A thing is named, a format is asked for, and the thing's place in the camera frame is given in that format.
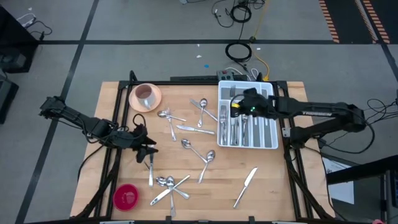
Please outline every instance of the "paper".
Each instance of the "paper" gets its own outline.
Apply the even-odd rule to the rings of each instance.
[[[322,159],[325,163],[326,173],[328,174],[351,167],[340,162],[329,160],[327,158],[322,157]],[[354,204],[354,182],[350,181],[346,183],[333,184],[329,185],[328,187],[331,198]]]

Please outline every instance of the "silver spoon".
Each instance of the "silver spoon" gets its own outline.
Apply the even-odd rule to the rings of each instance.
[[[174,118],[174,119],[177,119],[177,120],[180,120],[180,121],[187,121],[186,119],[176,118],[176,117],[174,117],[174,116],[167,115],[165,111],[158,111],[158,112],[157,112],[157,115],[158,115],[159,117],[161,117],[161,118],[167,118],[167,117],[169,117],[169,118]]]
[[[199,104],[200,104],[200,107],[201,107],[201,111],[200,111],[200,119],[199,119],[199,122],[198,122],[198,127],[200,128],[202,123],[203,123],[203,121],[202,121],[203,120],[203,110],[205,109],[205,107],[207,105],[207,100],[203,98],[203,99],[200,100]]]
[[[166,186],[170,189],[171,195],[171,216],[175,217],[175,207],[174,207],[174,199],[173,199],[173,188],[174,188],[174,179],[172,176],[168,176],[166,179]]]
[[[156,182],[157,182],[157,184],[159,184],[162,187],[166,186],[166,183],[167,183],[166,178],[164,178],[164,177],[156,177]],[[189,199],[189,197],[190,197],[189,194],[182,192],[181,190],[179,190],[175,187],[173,187],[173,190],[175,190],[177,193],[179,193],[185,199]]]
[[[199,180],[198,180],[198,184],[201,183],[201,181],[203,180],[203,176],[205,175],[205,171],[207,168],[207,165],[214,160],[214,158],[216,157],[216,152],[214,150],[210,150],[209,152],[207,152],[207,162],[205,164],[205,168],[202,170],[202,172],[200,173],[199,176]]]
[[[181,145],[182,145],[185,149],[192,149],[192,151],[193,151],[196,155],[198,155],[198,156],[200,157],[200,159],[203,160],[203,162],[207,163],[207,160],[206,160],[205,158],[203,158],[203,156],[201,156],[201,155],[199,154],[199,152],[197,152],[196,150],[194,150],[194,148],[192,147],[190,141],[188,141],[188,140],[186,140],[186,139],[183,139],[183,140],[181,140]]]

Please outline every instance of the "wooden table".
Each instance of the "wooden table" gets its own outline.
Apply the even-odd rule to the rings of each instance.
[[[290,97],[307,101],[302,82],[288,82],[288,86]],[[117,87],[118,82],[102,84],[95,112],[96,117],[112,120]],[[186,200],[174,193],[177,211],[174,220],[238,221],[248,220],[248,216],[254,216],[256,221],[295,220],[281,138],[279,138],[278,150],[235,149],[219,147],[216,143],[216,136],[182,131],[174,127],[177,142],[173,142],[167,120],[159,118],[156,111],[170,107],[172,115],[185,118],[187,120],[185,124],[194,127],[197,125],[200,110],[189,102],[189,98],[197,101],[206,98],[208,110],[217,114],[218,87],[216,85],[166,85],[159,86],[159,88],[163,97],[161,104],[155,111],[144,114],[149,137],[157,141],[156,148],[159,150],[154,156],[154,176],[167,177],[171,175],[178,182],[186,175],[191,175],[191,178],[179,187],[180,190],[190,194],[191,198]],[[122,111],[123,103],[120,109],[119,123]],[[135,114],[133,109],[129,109],[127,125],[130,129],[134,128],[132,117]],[[203,119],[203,129],[217,130],[217,123],[207,114],[203,115]],[[298,116],[294,120],[296,126],[306,127],[313,124],[311,117],[308,116]],[[173,124],[184,124],[184,122],[173,120]],[[204,156],[210,149],[216,151],[216,158],[208,166],[202,184],[197,184],[197,180],[204,166],[203,161],[191,150],[181,146],[180,140],[183,138],[191,141],[193,147]],[[318,149],[315,140],[309,140],[307,146]],[[86,156],[97,147],[97,144],[88,144]],[[90,158],[81,171],[71,215],[82,211],[97,191],[104,155],[105,150],[103,149]],[[118,185],[129,183],[137,186],[140,191],[139,203],[134,210],[129,212],[120,212],[114,208],[112,219],[164,220],[167,215],[170,215],[170,197],[166,196],[154,206],[149,205],[150,201],[165,190],[165,187],[155,183],[153,188],[149,188],[149,171],[144,164],[136,162],[135,155],[136,153],[131,149],[123,150]],[[320,205],[330,215],[334,215],[328,204],[325,173],[320,155],[302,149],[302,158],[309,190]],[[253,167],[258,167],[258,170],[238,209],[233,209],[243,183]],[[108,197],[109,193],[105,193],[102,215],[105,214],[105,203],[108,201]],[[298,197],[302,216],[305,217],[300,190],[298,190]]]

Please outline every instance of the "silver knife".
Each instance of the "silver knife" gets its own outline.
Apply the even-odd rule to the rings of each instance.
[[[189,101],[191,101],[191,103],[192,103],[193,105],[195,105],[197,108],[201,109],[201,106],[200,106],[200,104],[199,104],[198,102],[196,102],[196,101],[193,100],[193,99],[189,99]],[[209,112],[208,110],[206,110],[206,108],[203,109],[203,111],[206,112],[206,114],[208,114],[209,116],[211,116],[211,118],[213,118],[215,121],[218,121],[218,120],[217,120],[217,117],[216,117],[214,114],[212,114],[211,112]]]
[[[153,201],[150,202],[150,205],[156,204],[158,201],[160,201],[162,198],[164,198],[168,193],[170,193],[170,189],[164,190],[155,199],[153,199]]]
[[[184,125],[176,125],[176,126],[178,127],[178,129],[182,129],[182,130],[186,130],[186,131],[198,131],[198,132],[206,133],[206,134],[215,134],[213,131],[196,129],[196,128],[188,127],[188,126],[184,126]]]
[[[242,198],[242,196],[243,196],[243,193],[245,192],[245,190],[247,189],[247,187],[249,187],[250,181],[253,179],[253,176],[254,176],[254,174],[256,173],[256,171],[257,171],[257,167],[253,168],[253,169],[250,171],[250,174],[248,175],[248,177],[246,178],[246,180],[244,181],[244,187],[243,187],[243,189],[242,189],[242,191],[241,191],[241,194],[239,194],[238,199],[236,199],[236,202],[235,202],[235,204],[234,204],[234,208],[237,208],[237,207],[238,207],[239,201],[241,200],[241,198]]]

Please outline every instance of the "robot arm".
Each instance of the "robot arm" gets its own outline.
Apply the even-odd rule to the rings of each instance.
[[[90,118],[68,107],[56,96],[47,97],[40,109],[41,116],[50,119],[63,118],[81,128],[86,138],[95,138],[106,147],[132,148],[133,151],[137,151],[138,163],[141,163],[146,155],[158,152],[157,149],[147,146],[156,142],[147,137],[148,132],[143,124],[136,125],[133,131],[120,130],[117,123],[107,119]]]
[[[257,94],[255,88],[244,90],[243,100],[237,103],[231,100],[230,111],[232,118],[241,114],[269,119],[293,118],[298,115],[332,118],[307,128],[294,127],[282,130],[284,137],[290,138],[293,147],[304,147],[310,138],[321,138],[335,131],[360,132],[366,127],[363,110],[355,105],[299,102],[289,97],[265,98]]]

